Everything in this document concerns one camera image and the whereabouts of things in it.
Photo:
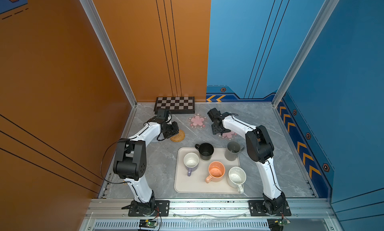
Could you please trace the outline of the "tan rattan round coaster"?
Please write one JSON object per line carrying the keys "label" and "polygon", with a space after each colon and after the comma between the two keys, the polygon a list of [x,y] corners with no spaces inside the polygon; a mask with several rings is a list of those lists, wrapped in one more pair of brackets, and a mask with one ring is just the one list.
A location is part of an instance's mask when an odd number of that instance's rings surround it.
{"label": "tan rattan round coaster", "polygon": [[184,131],[182,130],[179,130],[178,134],[176,134],[175,136],[171,137],[170,140],[172,142],[181,142],[185,139],[186,137],[186,134]]}

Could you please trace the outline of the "grey mug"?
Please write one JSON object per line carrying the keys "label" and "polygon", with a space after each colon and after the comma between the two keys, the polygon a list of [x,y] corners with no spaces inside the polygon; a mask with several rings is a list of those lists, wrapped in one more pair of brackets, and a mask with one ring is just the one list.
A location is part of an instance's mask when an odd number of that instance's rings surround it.
{"label": "grey mug", "polygon": [[235,141],[230,141],[227,145],[227,150],[225,152],[225,158],[228,161],[234,161],[238,158],[239,153],[245,149],[244,145],[240,145]]}

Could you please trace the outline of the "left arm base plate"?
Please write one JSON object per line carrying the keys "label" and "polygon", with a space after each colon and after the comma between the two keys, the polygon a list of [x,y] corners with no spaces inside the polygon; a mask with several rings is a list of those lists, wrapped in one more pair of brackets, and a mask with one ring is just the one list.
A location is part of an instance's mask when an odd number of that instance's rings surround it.
{"label": "left arm base plate", "polygon": [[148,203],[138,203],[132,201],[129,207],[129,217],[155,217],[158,214],[161,217],[169,215],[170,201],[155,200]]}

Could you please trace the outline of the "black mug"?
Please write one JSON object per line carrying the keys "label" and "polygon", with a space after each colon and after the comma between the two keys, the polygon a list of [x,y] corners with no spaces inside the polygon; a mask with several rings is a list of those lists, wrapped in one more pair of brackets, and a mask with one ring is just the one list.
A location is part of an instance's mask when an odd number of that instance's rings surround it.
{"label": "black mug", "polygon": [[214,147],[210,143],[196,144],[195,149],[199,151],[201,160],[208,161],[214,153]]}

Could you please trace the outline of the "pink flower coaster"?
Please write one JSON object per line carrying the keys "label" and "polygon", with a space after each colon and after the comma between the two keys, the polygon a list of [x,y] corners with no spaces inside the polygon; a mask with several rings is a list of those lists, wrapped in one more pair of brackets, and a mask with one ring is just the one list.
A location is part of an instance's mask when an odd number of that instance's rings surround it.
{"label": "pink flower coaster", "polygon": [[225,139],[225,140],[229,140],[229,141],[234,140],[237,136],[238,136],[238,134],[233,132],[233,131],[230,131],[230,132],[227,132],[227,133],[218,134],[219,138]]}
{"label": "pink flower coaster", "polygon": [[194,114],[188,118],[190,128],[205,128],[207,123],[207,117],[201,114]]}

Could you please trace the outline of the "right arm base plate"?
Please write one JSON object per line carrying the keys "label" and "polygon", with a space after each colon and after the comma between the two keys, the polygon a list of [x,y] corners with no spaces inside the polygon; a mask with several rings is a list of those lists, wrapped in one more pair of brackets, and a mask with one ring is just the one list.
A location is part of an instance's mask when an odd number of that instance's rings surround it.
{"label": "right arm base plate", "polygon": [[287,201],[276,206],[262,200],[250,200],[248,205],[252,217],[290,217],[292,215]]}

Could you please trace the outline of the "purple mug white inside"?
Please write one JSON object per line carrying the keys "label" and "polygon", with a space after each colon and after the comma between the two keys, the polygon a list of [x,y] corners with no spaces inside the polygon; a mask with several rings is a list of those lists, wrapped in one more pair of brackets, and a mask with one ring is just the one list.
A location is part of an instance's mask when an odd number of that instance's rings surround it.
{"label": "purple mug white inside", "polygon": [[187,169],[187,176],[190,177],[199,166],[200,158],[196,153],[187,153],[184,157],[184,165]]}

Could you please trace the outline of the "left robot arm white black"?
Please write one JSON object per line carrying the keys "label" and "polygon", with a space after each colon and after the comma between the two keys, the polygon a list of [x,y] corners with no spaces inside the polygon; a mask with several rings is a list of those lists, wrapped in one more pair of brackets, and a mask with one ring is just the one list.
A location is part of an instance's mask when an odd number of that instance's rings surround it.
{"label": "left robot arm white black", "polygon": [[113,172],[131,189],[134,199],[129,205],[134,215],[150,216],[155,212],[155,194],[145,177],[148,144],[159,136],[171,138],[179,133],[177,122],[147,122],[128,139],[117,142]]}

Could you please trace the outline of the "brown white chessboard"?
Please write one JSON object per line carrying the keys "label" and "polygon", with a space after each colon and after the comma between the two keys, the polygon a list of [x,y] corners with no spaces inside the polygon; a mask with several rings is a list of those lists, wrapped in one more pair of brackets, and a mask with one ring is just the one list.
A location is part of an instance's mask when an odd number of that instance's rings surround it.
{"label": "brown white chessboard", "polygon": [[167,109],[171,114],[194,114],[195,98],[194,97],[157,97],[154,112],[160,109]]}

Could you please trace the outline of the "green circuit board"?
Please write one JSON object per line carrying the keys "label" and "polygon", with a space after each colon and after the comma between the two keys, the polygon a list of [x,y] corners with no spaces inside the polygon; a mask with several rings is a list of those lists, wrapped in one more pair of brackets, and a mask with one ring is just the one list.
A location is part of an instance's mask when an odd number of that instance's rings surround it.
{"label": "green circuit board", "polygon": [[157,220],[140,220],[138,225],[139,231],[156,231],[160,228]]}

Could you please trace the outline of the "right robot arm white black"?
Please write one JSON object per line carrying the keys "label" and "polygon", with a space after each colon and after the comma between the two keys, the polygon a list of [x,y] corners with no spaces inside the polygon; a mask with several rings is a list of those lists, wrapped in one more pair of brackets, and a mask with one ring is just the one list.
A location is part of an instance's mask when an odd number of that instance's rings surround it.
{"label": "right robot arm white black", "polygon": [[241,121],[234,113],[221,113],[217,109],[208,112],[213,134],[233,131],[246,140],[248,156],[259,170],[263,184],[263,209],[270,216],[282,215],[289,207],[286,196],[278,183],[274,168],[274,145],[263,125],[255,126]]}

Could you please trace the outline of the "aluminium rail frame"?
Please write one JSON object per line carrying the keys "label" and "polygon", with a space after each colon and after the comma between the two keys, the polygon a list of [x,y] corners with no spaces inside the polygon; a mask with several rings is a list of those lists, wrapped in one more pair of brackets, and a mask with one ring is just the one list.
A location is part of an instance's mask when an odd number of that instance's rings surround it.
{"label": "aluminium rail frame", "polygon": [[289,198],[290,217],[252,217],[246,198],[165,199],[169,215],[129,217],[128,199],[92,200],[81,231],[138,231],[140,220],[157,220],[156,231],[270,231],[268,219],[289,219],[284,231],[341,231],[343,227],[325,199]]}

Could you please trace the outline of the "orange pink mug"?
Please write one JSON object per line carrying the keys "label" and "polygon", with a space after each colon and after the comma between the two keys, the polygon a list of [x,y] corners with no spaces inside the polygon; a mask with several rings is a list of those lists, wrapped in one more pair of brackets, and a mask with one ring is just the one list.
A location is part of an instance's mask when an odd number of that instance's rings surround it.
{"label": "orange pink mug", "polygon": [[213,161],[212,163],[210,163],[208,171],[209,175],[205,179],[205,182],[207,184],[211,182],[217,183],[223,179],[226,172],[226,168],[221,162]]}

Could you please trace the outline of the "right small circuit board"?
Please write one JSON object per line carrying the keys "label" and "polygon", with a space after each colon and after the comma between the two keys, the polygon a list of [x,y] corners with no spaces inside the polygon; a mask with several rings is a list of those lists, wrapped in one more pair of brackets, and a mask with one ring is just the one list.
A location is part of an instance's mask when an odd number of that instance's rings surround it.
{"label": "right small circuit board", "polygon": [[267,221],[270,231],[283,231],[285,226],[291,224],[289,219],[268,219]]}

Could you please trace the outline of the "beige serving tray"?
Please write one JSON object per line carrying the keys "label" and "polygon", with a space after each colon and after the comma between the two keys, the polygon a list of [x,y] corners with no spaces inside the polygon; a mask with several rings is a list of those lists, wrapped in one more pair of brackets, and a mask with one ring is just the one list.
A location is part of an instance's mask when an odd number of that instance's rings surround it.
{"label": "beige serving tray", "polygon": [[189,153],[199,155],[199,151],[194,147],[182,147],[178,150],[178,159],[176,166],[176,176],[174,188],[178,193],[197,193],[197,194],[238,194],[238,190],[228,184],[228,174],[225,173],[219,182],[211,181],[206,183],[205,180],[209,175],[209,165],[213,161],[221,162],[226,171],[232,167],[240,167],[240,159],[237,157],[234,161],[225,158],[226,148],[215,148],[213,156],[210,160],[200,160],[197,169],[192,171],[188,176],[188,168],[184,164],[184,158]]}

